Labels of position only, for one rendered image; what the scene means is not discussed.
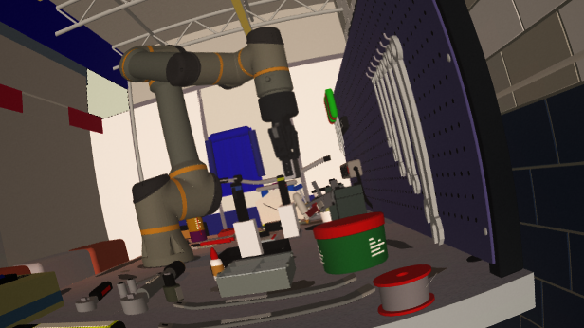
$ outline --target yellow pole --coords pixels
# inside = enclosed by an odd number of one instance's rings
[[[242,0],[231,0],[231,3],[233,4],[233,7],[235,8],[235,12],[237,13],[237,18],[239,18],[239,23],[241,23],[242,27],[244,28],[244,33],[246,35],[248,35],[249,32],[251,32],[251,25],[249,24],[249,21],[247,20],[247,14],[246,14],[246,10],[244,9],[244,5],[242,4]]]

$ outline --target white rectangular box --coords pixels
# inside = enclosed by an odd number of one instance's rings
[[[280,222],[282,223],[283,238],[300,237],[301,227],[296,216],[293,204],[283,205],[278,208]]]
[[[242,259],[250,256],[264,255],[264,249],[262,248],[262,242],[260,241],[260,234],[258,233],[255,220],[236,222],[233,224],[233,229],[235,229],[235,238],[237,238]]]

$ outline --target pegboard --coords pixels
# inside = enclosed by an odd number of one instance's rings
[[[356,3],[335,99],[338,114],[347,116],[350,122],[344,135],[346,159],[361,160],[364,191],[373,204],[369,210],[382,211],[385,217],[431,236],[424,215],[424,196],[415,194],[407,177],[398,170],[374,86],[365,75],[375,50],[384,51],[379,42],[388,43],[384,32],[388,37],[396,35],[402,43],[428,149],[445,244],[493,264],[495,252],[483,160],[467,90],[435,0]]]

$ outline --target orange stripe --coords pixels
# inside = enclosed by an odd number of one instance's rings
[[[223,58],[221,58],[221,55],[215,52],[215,55],[217,55],[217,57],[219,57],[219,64],[221,65],[221,68],[219,69],[219,77],[217,78],[217,81],[215,81],[215,83],[213,85],[216,85],[217,83],[219,83],[219,81],[221,80],[221,76],[223,76]]]
[[[121,61],[121,74],[123,75],[124,78],[126,78],[126,80],[130,81],[130,79],[128,79],[128,77],[126,76],[126,72],[124,72],[123,67],[124,64],[126,64],[126,58],[128,58],[128,55],[130,54],[130,52],[134,51],[135,49],[132,49],[130,51],[128,51],[128,53],[123,56],[123,61]]]
[[[160,228],[147,228],[147,229],[141,230],[140,233],[142,234],[142,236],[146,236],[146,235],[157,234],[157,233],[162,233],[162,232],[169,232],[169,231],[174,231],[174,230],[179,230],[179,229],[180,229],[180,225],[176,224],[176,225],[170,225],[170,226],[160,227]]]
[[[244,73],[248,74],[248,76],[253,78],[253,75],[247,73],[246,69],[242,65],[242,51],[243,49],[239,50],[239,53],[237,54],[237,62],[239,62],[239,67],[244,71]]]
[[[187,217],[187,194],[185,193],[185,190],[182,188],[182,185],[180,184],[180,182],[178,182],[178,180],[172,178],[171,180],[176,184],[178,192],[180,192],[180,199],[182,200],[183,203],[183,213],[180,219],[178,219],[178,221],[182,221],[185,219],[185,217]]]
[[[205,164],[197,164],[197,165],[191,165],[191,166],[187,166],[184,167],[180,170],[176,170],[173,173],[170,174],[171,179],[174,177],[177,177],[178,175],[181,175],[182,173],[187,173],[190,171],[195,171],[195,170],[206,170],[207,169],[207,165]]]
[[[257,72],[253,77],[257,78],[262,74],[269,73],[269,72],[275,72],[275,71],[279,71],[279,70],[289,71],[288,67],[272,67],[272,68],[267,68],[267,69],[264,69],[264,70]]]

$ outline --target red stripe on wall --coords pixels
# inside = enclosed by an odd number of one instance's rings
[[[89,131],[103,133],[101,118],[69,107],[69,125]]]
[[[23,92],[0,84],[0,107],[22,113]]]

